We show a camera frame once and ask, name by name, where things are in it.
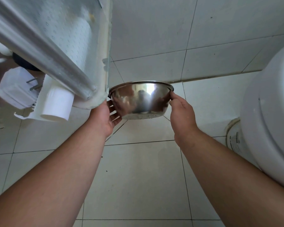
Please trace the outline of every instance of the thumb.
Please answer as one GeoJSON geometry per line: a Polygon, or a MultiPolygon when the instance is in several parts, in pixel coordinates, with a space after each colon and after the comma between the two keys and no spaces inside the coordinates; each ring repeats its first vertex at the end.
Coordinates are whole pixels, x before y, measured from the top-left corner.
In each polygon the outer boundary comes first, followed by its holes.
{"type": "Polygon", "coordinates": [[[182,103],[178,99],[173,99],[169,101],[169,104],[171,105],[171,109],[183,107],[182,103]]]}

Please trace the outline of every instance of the washing machine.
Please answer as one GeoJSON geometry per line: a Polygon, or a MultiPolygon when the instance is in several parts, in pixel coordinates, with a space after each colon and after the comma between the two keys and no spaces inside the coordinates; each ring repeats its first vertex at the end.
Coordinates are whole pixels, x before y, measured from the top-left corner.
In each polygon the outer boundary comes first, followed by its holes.
{"type": "Polygon", "coordinates": [[[284,186],[284,48],[247,88],[227,146],[284,186]]]}

